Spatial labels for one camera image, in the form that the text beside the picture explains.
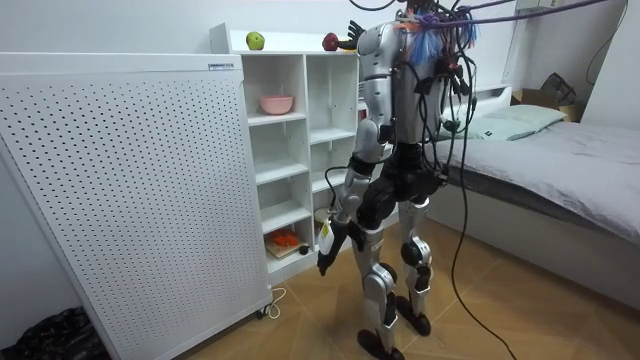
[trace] green apple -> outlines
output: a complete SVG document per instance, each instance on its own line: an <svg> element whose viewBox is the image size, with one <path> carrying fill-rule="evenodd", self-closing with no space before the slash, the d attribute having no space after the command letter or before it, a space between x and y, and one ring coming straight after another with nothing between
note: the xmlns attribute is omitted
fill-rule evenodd
<svg viewBox="0 0 640 360"><path fill-rule="evenodd" d="M250 32L247 34L247 46L249 46L249 50L264 49L264 36L257 31Z"/></svg>

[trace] pegboard panel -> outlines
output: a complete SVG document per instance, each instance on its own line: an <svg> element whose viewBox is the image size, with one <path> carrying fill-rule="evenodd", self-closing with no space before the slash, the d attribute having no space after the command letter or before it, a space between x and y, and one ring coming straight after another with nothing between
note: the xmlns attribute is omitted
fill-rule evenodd
<svg viewBox="0 0 640 360"><path fill-rule="evenodd" d="M270 296L241 70L0 79L10 159L119 357Z"/></svg>

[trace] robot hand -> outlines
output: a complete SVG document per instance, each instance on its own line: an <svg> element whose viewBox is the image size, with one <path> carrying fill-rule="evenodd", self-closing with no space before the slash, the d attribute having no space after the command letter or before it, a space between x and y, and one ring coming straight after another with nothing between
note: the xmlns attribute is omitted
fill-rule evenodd
<svg viewBox="0 0 640 360"><path fill-rule="evenodd" d="M349 40L338 41L338 47L344 50L355 50L358 47L358 39L364 33L364 29L355 21L349 21Z"/></svg>
<svg viewBox="0 0 640 360"><path fill-rule="evenodd" d="M351 222L342 224L331 216L322 226L320 236L318 237L320 252L318 253L317 265L320 275L324 276L329 266L336 260L342 245L347 240L347 236L349 236L349 229L353 226L352 224ZM358 251L364 249L363 239L358 236L353 236L353 241L358 246Z"/></svg>

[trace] orange object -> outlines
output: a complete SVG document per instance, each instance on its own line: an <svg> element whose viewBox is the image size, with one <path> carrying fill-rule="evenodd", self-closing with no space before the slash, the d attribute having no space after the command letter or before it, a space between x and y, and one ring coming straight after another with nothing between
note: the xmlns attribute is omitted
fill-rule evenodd
<svg viewBox="0 0 640 360"><path fill-rule="evenodd" d="M278 246L298 246L296 233L289 229L279 229L269 234L269 240Z"/></svg>

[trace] robot leg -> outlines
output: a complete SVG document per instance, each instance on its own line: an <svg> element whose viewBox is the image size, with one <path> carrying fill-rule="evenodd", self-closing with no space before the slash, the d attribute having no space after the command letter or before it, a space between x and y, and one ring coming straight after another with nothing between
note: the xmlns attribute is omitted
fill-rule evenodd
<svg viewBox="0 0 640 360"><path fill-rule="evenodd" d="M397 275L390 265L379 262L382 231L382 227L376 230L360 228L364 240L362 251L354 241L353 252L362 275L365 311L375 329L375 333L361 330L358 343L376 359L402 360L404 356L395 347L394 337L398 317L393 290Z"/></svg>
<svg viewBox="0 0 640 360"><path fill-rule="evenodd" d="M431 323L425 314L425 298L429 294L431 271L431 249L418 236L420 223L429 207L429 198L422 197L399 204L400 228L402 232L402 260L405 263L406 284L409 298L399 296L398 311L422 336L431 333Z"/></svg>

